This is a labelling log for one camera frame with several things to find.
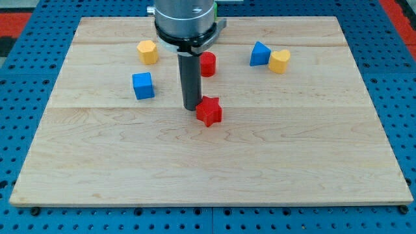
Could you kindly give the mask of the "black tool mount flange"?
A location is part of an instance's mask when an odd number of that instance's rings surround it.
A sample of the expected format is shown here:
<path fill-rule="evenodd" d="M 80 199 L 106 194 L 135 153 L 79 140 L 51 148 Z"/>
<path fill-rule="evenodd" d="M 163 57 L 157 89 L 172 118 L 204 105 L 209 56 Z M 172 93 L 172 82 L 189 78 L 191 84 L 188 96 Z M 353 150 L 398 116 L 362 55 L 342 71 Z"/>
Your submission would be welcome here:
<path fill-rule="evenodd" d="M 214 22 L 203 34 L 192 38 L 176 38 L 164 32 L 156 23 L 156 33 L 160 42 L 163 42 L 167 50 L 181 56 L 200 56 L 207 51 L 219 38 L 221 31 L 227 27 L 227 19 Z"/>

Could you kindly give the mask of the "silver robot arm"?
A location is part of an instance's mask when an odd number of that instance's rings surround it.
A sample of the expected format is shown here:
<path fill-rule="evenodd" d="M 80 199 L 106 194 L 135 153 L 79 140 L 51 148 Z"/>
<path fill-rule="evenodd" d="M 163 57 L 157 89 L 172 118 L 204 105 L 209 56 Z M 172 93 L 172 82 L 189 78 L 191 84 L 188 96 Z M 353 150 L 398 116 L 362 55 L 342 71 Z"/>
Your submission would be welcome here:
<path fill-rule="evenodd" d="M 154 0 L 147 7 L 157 37 L 177 54 L 184 108 L 195 111 L 202 101 L 200 56 L 218 39 L 227 20 L 215 20 L 214 0 Z"/>

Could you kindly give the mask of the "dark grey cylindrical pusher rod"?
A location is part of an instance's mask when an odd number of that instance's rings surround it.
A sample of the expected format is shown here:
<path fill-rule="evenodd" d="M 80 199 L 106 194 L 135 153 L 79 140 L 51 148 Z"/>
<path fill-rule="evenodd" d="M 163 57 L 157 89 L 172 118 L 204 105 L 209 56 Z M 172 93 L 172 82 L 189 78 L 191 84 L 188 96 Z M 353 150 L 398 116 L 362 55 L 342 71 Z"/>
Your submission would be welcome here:
<path fill-rule="evenodd" d="M 195 111 L 202 101 L 200 58 L 178 55 L 178 65 L 184 108 Z"/>

